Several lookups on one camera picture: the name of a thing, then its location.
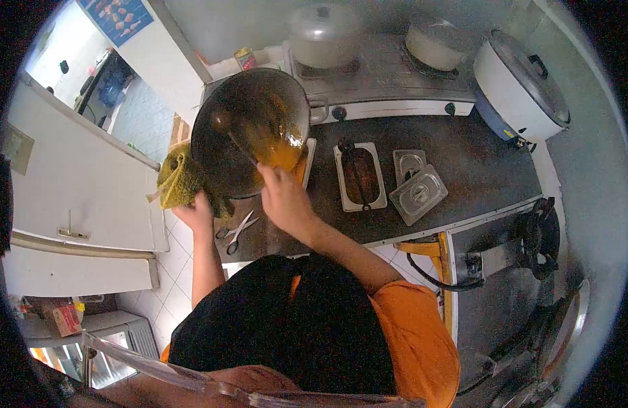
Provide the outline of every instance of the gas stove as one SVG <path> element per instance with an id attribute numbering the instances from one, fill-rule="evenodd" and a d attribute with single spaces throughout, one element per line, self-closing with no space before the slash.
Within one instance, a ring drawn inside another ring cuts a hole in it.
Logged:
<path id="1" fill-rule="evenodd" d="M 475 96 L 465 69 L 442 72 L 426 69 L 404 46 L 404 36 L 374 35 L 359 47 L 355 61 L 336 69 L 312 69 L 293 57 L 283 43 L 285 69 L 308 95 L 325 96 L 330 110 L 343 106 L 343 118 L 385 116 L 467 116 Z M 332 115 L 324 123 L 335 122 Z"/>

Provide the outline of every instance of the stove knob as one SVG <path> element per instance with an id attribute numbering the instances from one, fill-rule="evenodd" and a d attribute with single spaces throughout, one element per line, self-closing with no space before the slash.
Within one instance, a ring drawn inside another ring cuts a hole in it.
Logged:
<path id="1" fill-rule="evenodd" d="M 337 119 L 338 121 L 342 121 L 346 118 L 348 111 L 343 106 L 337 106 L 332 110 L 332 117 Z"/>
<path id="2" fill-rule="evenodd" d="M 445 113 L 449 114 L 450 116 L 455 116 L 455 104 L 452 102 L 447 104 L 445 106 Z"/>

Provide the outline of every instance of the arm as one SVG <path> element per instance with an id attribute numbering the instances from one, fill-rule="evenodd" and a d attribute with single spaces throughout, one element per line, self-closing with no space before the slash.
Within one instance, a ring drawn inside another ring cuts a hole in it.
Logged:
<path id="1" fill-rule="evenodd" d="M 282 168 L 257 165 L 266 184 L 262 207 L 281 230 L 314 251 L 331 257 L 357 276 L 369 295 L 401 279 L 398 271 L 362 245 L 318 218 L 303 186 Z"/>
<path id="2" fill-rule="evenodd" d="M 225 282 L 219 251 L 214 244 L 214 216 L 205 193 L 199 191 L 194 204 L 173 208 L 173 213 L 194 234 L 192 309 L 214 288 Z"/>

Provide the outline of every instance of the cooking pot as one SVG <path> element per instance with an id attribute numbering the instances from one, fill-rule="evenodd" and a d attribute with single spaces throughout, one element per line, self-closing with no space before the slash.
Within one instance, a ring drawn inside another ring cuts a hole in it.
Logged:
<path id="1" fill-rule="evenodd" d="M 350 63 L 359 43 L 359 19 L 338 4 L 310 4 L 289 19 L 294 58 L 312 68 L 336 68 Z"/>
<path id="2" fill-rule="evenodd" d="M 434 69 L 451 71 L 467 55 L 471 40 L 446 20 L 418 14 L 409 24 L 405 45 L 418 61 Z"/>
<path id="3" fill-rule="evenodd" d="M 541 58 L 514 37 L 492 30 L 475 57 L 473 71 L 489 102 L 475 106 L 483 116 L 495 111 L 506 124 L 492 126 L 500 138 L 538 143 L 568 127 L 570 112 L 559 87 Z"/>
<path id="4" fill-rule="evenodd" d="M 324 114 L 312 116 L 310 103 L 323 106 Z M 213 188 L 231 199 L 245 199 L 261 192 L 263 180 L 239 147 L 213 129 L 215 110 L 228 112 L 230 131 L 237 142 L 261 163 L 269 164 L 259 154 L 259 149 L 266 151 L 268 147 L 258 137 L 263 135 L 261 129 L 293 147 L 297 161 L 310 134 L 310 124 L 323 122 L 329 108 L 325 97 L 307 96 L 296 79 L 272 68 L 241 71 L 214 89 L 196 116 L 191 155 L 202 165 Z"/>

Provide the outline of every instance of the wooden crate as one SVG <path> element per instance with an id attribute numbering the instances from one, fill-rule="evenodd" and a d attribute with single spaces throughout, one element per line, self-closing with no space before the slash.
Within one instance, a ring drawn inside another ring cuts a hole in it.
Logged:
<path id="1" fill-rule="evenodd" d="M 181 143 L 188 143 L 191 139 L 191 126 L 178 115 L 173 115 L 173 128 L 171 130 L 171 141 L 169 151 Z"/>

